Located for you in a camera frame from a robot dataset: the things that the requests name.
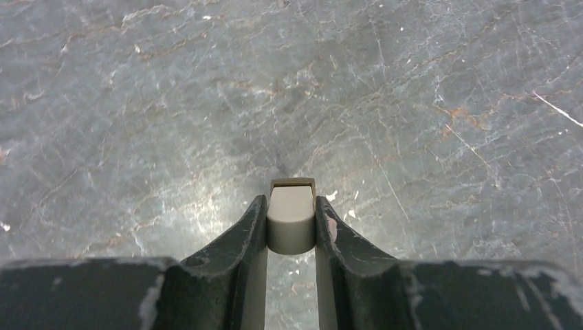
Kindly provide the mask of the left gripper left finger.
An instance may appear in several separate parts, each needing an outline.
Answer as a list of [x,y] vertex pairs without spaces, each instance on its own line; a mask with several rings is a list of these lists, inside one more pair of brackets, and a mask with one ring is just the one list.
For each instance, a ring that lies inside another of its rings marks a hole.
[[264,329],[267,198],[199,251],[169,267],[156,302],[156,329]]

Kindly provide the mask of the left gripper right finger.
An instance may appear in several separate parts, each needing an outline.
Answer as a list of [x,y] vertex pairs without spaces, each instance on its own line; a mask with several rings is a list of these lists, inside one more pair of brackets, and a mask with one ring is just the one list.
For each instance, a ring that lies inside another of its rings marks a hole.
[[349,227],[316,197],[316,282],[321,329],[408,329],[398,260]]

